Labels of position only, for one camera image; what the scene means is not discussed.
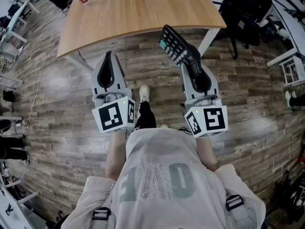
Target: button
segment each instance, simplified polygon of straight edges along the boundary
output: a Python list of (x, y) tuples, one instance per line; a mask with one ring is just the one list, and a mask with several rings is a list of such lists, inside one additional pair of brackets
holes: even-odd
[(165, 48), (167, 47), (167, 44), (166, 44), (166, 42), (165, 42), (164, 40), (161, 40), (161, 41), (160, 41), (160, 46), (161, 46), (163, 49), (165, 49)]

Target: wooden table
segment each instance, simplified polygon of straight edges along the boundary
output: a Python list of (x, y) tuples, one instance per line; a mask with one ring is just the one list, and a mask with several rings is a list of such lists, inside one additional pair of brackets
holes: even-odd
[(209, 29), (198, 48), (201, 56), (226, 24), (211, 0), (74, 0), (68, 13), (57, 57), (92, 72), (74, 52), (112, 38), (173, 28)]

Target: black bag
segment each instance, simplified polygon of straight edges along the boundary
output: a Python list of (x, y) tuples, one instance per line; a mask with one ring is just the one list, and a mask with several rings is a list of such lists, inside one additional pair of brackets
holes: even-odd
[(15, 95), (14, 95), (13, 91), (4, 90), (3, 91), (3, 100), (9, 101), (9, 102), (14, 102)]

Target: strap buckle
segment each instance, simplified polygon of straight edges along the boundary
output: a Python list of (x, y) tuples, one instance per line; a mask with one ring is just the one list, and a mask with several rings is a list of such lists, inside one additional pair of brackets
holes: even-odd
[(227, 198), (226, 200), (226, 207), (227, 210), (230, 211), (234, 208), (237, 208), (241, 205), (244, 204), (244, 201), (240, 195), (231, 195), (230, 197)]
[(101, 207), (96, 209), (93, 212), (93, 220), (108, 220), (109, 216), (111, 214), (111, 210), (107, 207)]

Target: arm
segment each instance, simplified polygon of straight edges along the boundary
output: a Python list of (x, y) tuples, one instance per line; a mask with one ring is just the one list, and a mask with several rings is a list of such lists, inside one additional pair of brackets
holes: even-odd
[(106, 159), (106, 177), (117, 181), (126, 161), (126, 130), (111, 134)]
[(76, 208), (62, 224), (61, 229), (89, 229), (93, 212), (102, 207), (115, 181), (103, 177), (88, 177)]
[(209, 170), (215, 171), (219, 168), (215, 157), (210, 138), (201, 136), (196, 138), (197, 154), (201, 163)]
[(221, 180), (227, 198), (238, 194), (244, 201), (240, 207), (225, 211), (227, 228), (260, 229), (266, 214), (264, 202), (239, 178), (233, 165), (222, 166), (214, 173)]

